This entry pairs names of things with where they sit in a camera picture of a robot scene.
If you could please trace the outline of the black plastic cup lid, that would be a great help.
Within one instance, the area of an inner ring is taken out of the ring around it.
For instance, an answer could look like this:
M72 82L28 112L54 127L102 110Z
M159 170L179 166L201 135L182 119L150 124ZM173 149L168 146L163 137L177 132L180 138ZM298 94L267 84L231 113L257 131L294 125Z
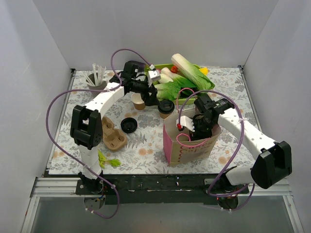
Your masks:
M158 110L162 114L171 114L174 108L174 103L171 100L161 100L158 105Z

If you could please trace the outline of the pink paper cake bag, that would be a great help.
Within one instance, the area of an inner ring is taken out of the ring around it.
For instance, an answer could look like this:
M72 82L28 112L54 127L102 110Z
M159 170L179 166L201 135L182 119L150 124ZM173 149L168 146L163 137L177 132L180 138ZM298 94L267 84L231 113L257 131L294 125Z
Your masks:
M169 166L192 162L209 157L219 135L222 133L217 124L212 127L211 135L205 134L195 139L194 133L185 128L179 131L177 120L179 113L172 113L163 122L163 149Z

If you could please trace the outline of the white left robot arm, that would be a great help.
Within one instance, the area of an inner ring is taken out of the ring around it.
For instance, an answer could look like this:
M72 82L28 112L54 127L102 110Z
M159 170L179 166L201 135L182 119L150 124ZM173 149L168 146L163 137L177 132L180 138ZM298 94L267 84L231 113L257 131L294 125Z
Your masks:
M123 71L107 81L105 89L84 106L76 105L72 111L70 136L78 146L83 171L79 173L83 186L92 194L103 190L102 168L98 158L98 145L103 139L102 119L109 108L129 92L139 94L148 106L159 105L154 81L160 79L160 72L150 65L143 81L137 79L139 65L126 62Z

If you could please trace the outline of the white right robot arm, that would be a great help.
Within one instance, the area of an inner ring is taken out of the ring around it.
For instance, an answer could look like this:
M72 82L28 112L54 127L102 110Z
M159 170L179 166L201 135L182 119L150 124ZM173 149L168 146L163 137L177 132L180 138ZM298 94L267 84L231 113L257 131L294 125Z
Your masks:
M238 185L256 184L268 189L292 173L292 151L286 141L277 142L242 118L238 107L227 99L212 100L208 94L199 94L194 102L199 113L193 118L191 140L212 136L212 128L220 125L234 135L238 147L245 146L255 159L252 166L225 166L208 187L210 192L217 183L226 192Z

